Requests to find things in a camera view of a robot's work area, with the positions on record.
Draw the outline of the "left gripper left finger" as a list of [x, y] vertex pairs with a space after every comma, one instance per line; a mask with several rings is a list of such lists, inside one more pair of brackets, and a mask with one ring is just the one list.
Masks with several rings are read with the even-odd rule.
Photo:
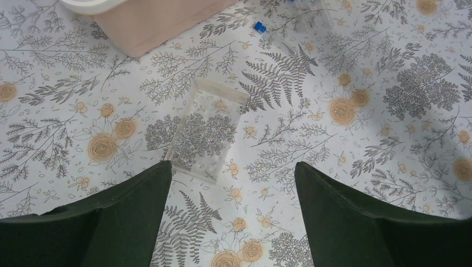
[[149, 266], [172, 165], [162, 161], [41, 215], [1, 220], [2, 266]]

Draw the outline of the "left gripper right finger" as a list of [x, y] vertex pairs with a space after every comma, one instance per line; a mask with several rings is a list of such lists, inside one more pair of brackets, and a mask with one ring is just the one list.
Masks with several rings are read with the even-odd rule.
[[315, 266], [470, 266], [471, 220], [406, 210], [305, 162], [294, 171]]

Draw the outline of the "pink plastic bin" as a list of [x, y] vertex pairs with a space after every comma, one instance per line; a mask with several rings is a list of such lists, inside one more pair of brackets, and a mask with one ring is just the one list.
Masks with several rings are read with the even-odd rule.
[[236, 3], [233, 0], [125, 1], [90, 18], [124, 54], [141, 57]]

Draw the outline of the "white plastic bin lid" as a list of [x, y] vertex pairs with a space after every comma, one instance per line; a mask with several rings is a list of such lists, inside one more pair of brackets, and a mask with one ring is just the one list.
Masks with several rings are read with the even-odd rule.
[[68, 10], [85, 15], [109, 11], [127, 0], [59, 0]]

